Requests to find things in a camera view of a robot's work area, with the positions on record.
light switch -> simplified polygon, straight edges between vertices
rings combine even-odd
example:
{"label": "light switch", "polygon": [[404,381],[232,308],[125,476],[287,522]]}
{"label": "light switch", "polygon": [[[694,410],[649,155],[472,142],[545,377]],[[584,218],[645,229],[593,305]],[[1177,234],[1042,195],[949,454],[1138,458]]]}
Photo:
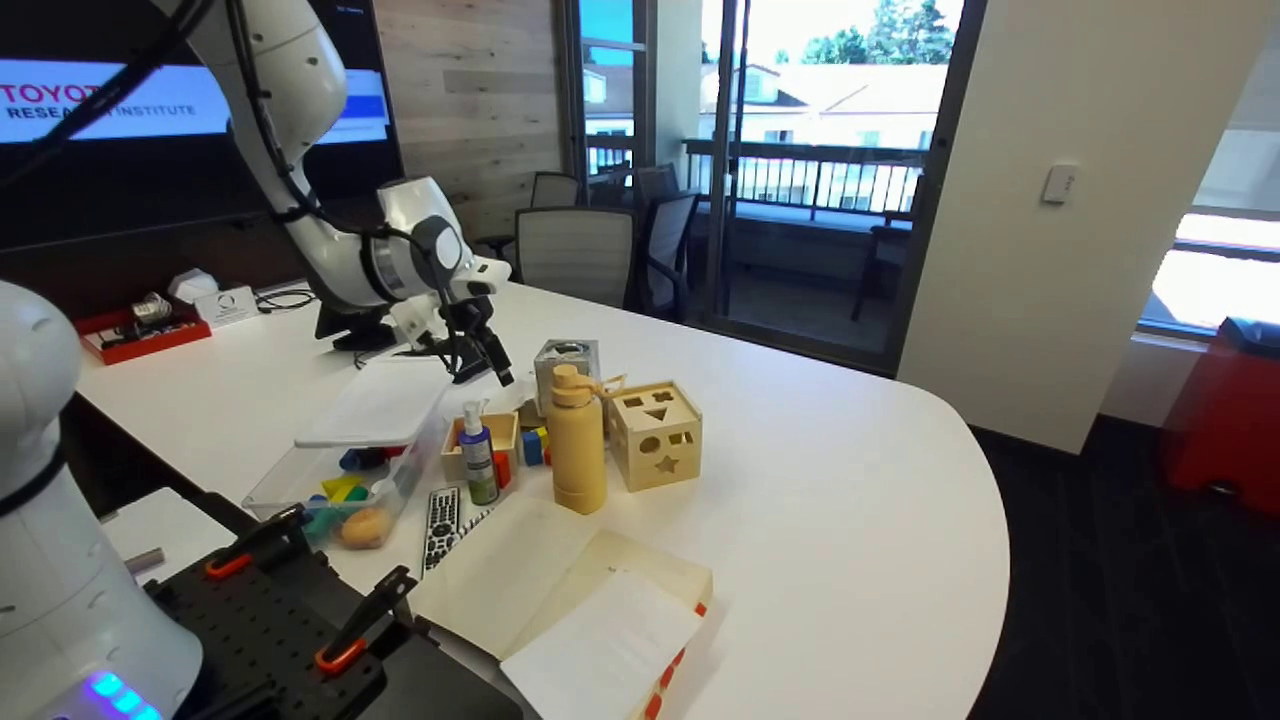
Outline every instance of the light switch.
{"label": "light switch", "polygon": [[1072,199],[1077,170],[1080,170],[1077,160],[1050,163],[1042,205],[1066,208]]}

window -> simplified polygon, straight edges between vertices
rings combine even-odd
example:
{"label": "window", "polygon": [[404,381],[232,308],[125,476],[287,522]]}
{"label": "window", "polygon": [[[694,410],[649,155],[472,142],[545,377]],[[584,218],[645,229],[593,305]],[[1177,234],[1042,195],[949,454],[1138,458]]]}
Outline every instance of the window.
{"label": "window", "polygon": [[1225,316],[1280,323],[1280,27],[1218,142],[1140,328],[1213,334]]}

sky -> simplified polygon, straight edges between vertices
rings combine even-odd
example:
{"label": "sky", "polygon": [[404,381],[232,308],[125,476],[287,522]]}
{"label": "sky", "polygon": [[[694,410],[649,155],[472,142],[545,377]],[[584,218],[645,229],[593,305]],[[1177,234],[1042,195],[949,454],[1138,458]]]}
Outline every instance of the sky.
{"label": "sky", "polygon": [[[941,0],[943,18],[957,27],[961,0]],[[810,38],[833,36],[850,22],[872,32],[875,0],[753,0],[753,59],[773,62],[786,46],[800,54]],[[704,0],[704,45],[719,46],[719,0]]]}

blue light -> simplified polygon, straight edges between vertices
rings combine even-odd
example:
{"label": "blue light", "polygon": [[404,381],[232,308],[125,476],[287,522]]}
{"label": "blue light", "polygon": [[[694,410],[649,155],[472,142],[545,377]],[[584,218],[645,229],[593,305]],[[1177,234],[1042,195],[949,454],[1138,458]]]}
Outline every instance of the blue light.
{"label": "blue light", "polygon": [[125,693],[125,696],[118,696],[118,710],[134,710],[134,709],[141,709],[143,701],[138,696],[138,693]]}
{"label": "blue light", "polygon": [[125,688],[125,680],[118,675],[118,671],[100,671],[96,680],[91,680],[91,693],[96,696],[118,696]]}

cube with holes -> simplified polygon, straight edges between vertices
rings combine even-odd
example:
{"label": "cube with holes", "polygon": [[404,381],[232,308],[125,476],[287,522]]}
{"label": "cube with holes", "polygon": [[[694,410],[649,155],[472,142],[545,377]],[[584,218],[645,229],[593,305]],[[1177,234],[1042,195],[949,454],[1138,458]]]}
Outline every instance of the cube with holes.
{"label": "cube with holes", "polygon": [[681,385],[638,385],[611,392],[607,437],[631,493],[701,476],[704,410],[681,392]]}

